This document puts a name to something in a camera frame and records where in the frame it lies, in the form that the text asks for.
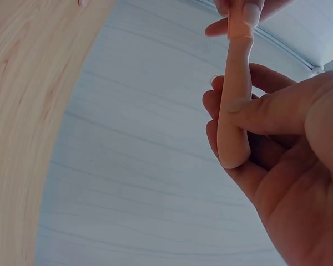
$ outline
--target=white wall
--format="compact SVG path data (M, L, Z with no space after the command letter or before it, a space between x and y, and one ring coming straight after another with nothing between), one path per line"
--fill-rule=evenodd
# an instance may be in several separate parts
M284 265L206 139L201 97L226 40L203 30L217 18L178 0L118 3L65 112L36 265ZM252 60L309 75L259 38Z

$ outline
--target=skin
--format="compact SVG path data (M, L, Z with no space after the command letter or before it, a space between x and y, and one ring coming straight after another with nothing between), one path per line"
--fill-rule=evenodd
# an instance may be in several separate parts
M89 0L78 0L78 3L82 7L86 7L89 3Z
M228 106L231 122L250 132L251 157L226 172L289 265L333 265L333 72L296 83L261 65L250 69L267 95ZM216 157L222 84L218 76L203 97Z
M227 16L228 9L232 2L236 0L215 0L218 12L222 16ZM288 4L293 3L295 0L245 0L245 3L255 3L259 6L261 12L260 21L264 21L276 12L285 8ZM221 19L205 30L207 36L219 36L227 34L227 18Z

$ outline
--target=pink silicone object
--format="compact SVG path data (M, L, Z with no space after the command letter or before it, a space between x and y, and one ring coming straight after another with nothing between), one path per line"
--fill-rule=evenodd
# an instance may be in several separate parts
M253 46L253 29L243 20L244 1L235 1L229 10L229 49L224 75L217 129L219 160L223 168L233 169L250 156L246 131L229 122L226 106L230 100L251 97L249 54Z

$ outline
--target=palm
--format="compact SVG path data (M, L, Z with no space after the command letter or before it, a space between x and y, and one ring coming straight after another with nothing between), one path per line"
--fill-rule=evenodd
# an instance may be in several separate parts
M251 65L253 85L273 93L294 81ZM223 77L203 102L212 117L206 131L216 156ZM333 176L314 154L326 145L306 137L249 134L251 158L226 170L256 207L275 247L290 265L333 265Z
M275 247L291 265L333 265L333 182L305 141L263 178L253 199Z

